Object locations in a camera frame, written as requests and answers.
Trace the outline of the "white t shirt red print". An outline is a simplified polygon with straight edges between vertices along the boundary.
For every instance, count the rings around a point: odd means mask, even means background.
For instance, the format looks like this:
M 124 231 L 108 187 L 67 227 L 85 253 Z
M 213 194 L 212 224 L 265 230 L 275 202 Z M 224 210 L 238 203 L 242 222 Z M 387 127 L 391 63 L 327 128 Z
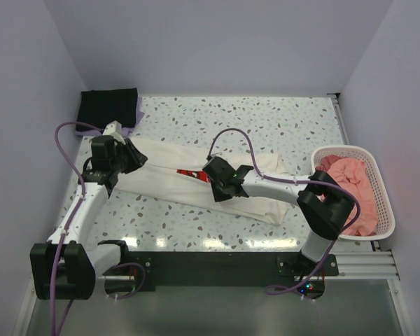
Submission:
M 245 216 L 272 225 L 283 223 L 290 206 L 264 197 L 236 197 L 215 202 L 210 180 L 202 171 L 208 150 L 164 141 L 130 138 L 147 158 L 145 165 L 118 177 L 116 189 L 168 202 Z

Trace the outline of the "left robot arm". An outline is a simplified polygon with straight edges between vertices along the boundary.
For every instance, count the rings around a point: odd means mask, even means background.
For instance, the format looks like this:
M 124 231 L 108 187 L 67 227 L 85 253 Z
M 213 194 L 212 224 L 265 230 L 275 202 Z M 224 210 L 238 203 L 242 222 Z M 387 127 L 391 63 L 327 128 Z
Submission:
M 128 138 L 101 135 L 92 139 L 91 156 L 77 173 L 78 187 L 64 220 L 47 242 L 31 248 L 38 299 L 86 300 L 97 278 L 108 269 L 114 274 L 130 269 L 131 258 L 123 253 L 124 243 L 105 241 L 92 251 L 86 251 L 85 243 L 119 175 L 135 172 L 147 159 Z

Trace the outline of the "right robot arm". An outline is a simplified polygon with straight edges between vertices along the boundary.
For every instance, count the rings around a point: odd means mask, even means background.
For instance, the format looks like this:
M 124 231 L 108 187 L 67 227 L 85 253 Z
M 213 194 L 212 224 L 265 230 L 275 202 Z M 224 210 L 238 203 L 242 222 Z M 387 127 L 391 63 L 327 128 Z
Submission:
M 296 258 L 304 275 L 318 272 L 341 233 L 361 214 L 357 197 L 343 189 L 324 171 L 311 176 L 267 175 L 256 165 L 232 167 L 218 156 L 209 156 L 202 171 L 211 183 L 213 198 L 262 197 L 300 208 L 310 233 Z

